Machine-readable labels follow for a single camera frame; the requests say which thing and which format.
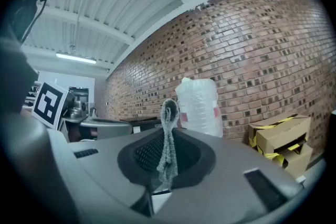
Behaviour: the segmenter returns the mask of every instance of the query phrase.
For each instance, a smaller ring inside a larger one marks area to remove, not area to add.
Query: stacked boxes
[[[305,172],[312,153],[306,144],[309,127],[310,117],[287,112],[250,124],[249,142],[297,178]]]

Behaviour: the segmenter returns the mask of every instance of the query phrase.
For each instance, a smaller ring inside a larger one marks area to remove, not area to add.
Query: black grille
[[[159,165],[164,143],[164,134],[159,134],[142,147],[134,151],[134,159],[136,163],[147,172],[156,171]]]
[[[260,170],[245,173],[244,176],[269,212],[287,202],[286,197]]]
[[[74,155],[76,156],[77,159],[79,159],[86,156],[90,156],[95,153],[98,153],[98,150],[96,150],[95,148],[91,148],[89,150],[74,152]]]

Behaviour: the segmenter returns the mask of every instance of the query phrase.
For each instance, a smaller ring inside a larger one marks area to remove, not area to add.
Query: white corrugated ceiling
[[[23,50],[36,69],[106,78],[147,36],[204,1],[48,0]],[[60,60],[55,57],[57,51],[97,63]]]

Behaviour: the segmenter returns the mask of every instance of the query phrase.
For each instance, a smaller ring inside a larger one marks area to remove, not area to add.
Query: red brick wall
[[[312,116],[316,155],[336,109],[335,53],[319,0],[212,0],[161,27],[97,81],[95,101],[105,118],[159,116],[183,77],[211,78],[226,138],[242,141],[249,123],[293,111]]]

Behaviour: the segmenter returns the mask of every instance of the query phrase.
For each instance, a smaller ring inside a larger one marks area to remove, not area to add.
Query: fluorescent light
[[[64,59],[69,59],[69,60],[75,60],[75,61],[81,61],[81,62],[89,62],[89,63],[96,63],[96,60],[91,60],[91,59],[84,58],[84,57],[77,57],[77,56],[73,56],[73,55],[69,55],[69,54],[60,54],[59,52],[56,53],[56,56],[58,58],[64,58]]]

